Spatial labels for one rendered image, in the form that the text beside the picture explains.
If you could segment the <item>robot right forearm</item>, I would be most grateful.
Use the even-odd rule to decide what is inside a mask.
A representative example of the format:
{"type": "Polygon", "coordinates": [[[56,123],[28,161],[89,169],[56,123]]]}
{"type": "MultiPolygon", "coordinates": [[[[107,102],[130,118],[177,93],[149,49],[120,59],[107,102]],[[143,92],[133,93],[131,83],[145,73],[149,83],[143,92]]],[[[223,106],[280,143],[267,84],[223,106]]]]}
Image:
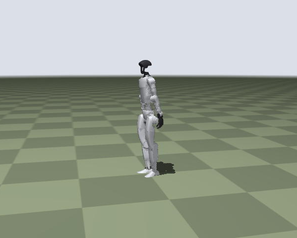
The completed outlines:
{"type": "Polygon", "coordinates": [[[144,110],[144,105],[146,105],[146,103],[142,103],[141,100],[140,100],[140,103],[141,103],[141,109],[142,109],[142,112],[144,110]]]}

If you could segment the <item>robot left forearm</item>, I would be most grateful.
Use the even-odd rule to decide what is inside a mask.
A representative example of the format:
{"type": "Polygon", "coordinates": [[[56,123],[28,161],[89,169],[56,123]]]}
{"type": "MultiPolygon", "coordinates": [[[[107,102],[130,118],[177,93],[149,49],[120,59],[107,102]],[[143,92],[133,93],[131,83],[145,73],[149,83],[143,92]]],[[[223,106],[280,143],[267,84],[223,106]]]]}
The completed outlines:
{"type": "Polygon", "coordinates": [[[161,117],[163,115],[163,113],[161,111],[160,101],[157,96],[155,96],[154,99],[155,99],[155,102],[153,104],[155,106],[156,113],[160,114],[160,117],[161,117]]]}

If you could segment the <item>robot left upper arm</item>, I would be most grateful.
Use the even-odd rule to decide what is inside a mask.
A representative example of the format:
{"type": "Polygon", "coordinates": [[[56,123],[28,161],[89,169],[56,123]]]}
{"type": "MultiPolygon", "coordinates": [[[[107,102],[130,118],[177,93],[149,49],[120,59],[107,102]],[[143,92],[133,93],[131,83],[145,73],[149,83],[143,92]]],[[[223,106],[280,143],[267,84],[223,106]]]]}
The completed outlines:
{"type": "Polygon", "coordinates": [[[150,100],[152,102],[155,102],[155,99],[154,97],[157,96],[157,89],[156,89],[156,82],[155,82],[155,79],[154,78],[147,78],[147,84],[149,85],[150,87],[150,91],[152,93],[152,96],[150,98],[150,100]]]}

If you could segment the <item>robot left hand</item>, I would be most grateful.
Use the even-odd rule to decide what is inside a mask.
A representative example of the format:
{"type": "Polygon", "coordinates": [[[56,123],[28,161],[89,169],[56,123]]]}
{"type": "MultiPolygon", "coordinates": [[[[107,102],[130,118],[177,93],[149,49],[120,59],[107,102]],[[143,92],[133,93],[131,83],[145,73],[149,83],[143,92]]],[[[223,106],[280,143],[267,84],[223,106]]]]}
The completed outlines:
{"type": "MultiPolygon", "coordinates": [[[[159,125],[158,128],[161,128],[162,125],[164,124],[164,122],[163,122],[163,118],[162,118],[163,116],[160,117],[160,114],[157,114],[157,116],[158,116],[158,118],[159,118],[157,126],[159,125]]],[[[156,127],[157,127],[157,126],[156,126],[156,127]]]]}

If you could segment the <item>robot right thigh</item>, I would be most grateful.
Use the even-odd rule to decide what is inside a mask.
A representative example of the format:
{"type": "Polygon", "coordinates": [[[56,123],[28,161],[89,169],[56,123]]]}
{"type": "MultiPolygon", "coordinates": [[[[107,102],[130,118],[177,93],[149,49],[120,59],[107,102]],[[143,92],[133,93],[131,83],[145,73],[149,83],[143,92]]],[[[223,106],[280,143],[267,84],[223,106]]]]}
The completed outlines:
{"type": "Polygon", "coordinates": [[[137,121],[137,131],[138,131],[138,136],[140,139],[141,144],[143,145],[144,148],[148,148],[147,141],[145,139],[145,123],[146,120],[143,117],[143,114],[139,115],[138,121],[137,121]]]}

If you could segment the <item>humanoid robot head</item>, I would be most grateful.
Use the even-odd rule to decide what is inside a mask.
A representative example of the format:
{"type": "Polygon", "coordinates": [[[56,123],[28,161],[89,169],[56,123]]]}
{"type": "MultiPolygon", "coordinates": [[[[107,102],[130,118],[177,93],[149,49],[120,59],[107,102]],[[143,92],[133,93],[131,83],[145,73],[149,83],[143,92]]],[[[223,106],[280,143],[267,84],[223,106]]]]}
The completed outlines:
{"type": "MultiPolygon", "coordinates": [[[[141,70],[141,74],[144,74],[143,77],[145,77],[145,75],[149,75],[149,72],[145,72],[145,68],[147,68],[148,66],[152,65],[150,61],[148,60],[142,60],[140,63],[140,70],[141,70]],[[142,69],[143,68],[143,69],[142,69]]],[[[150,76],[150,75],[149,75],[150,76]]]]}

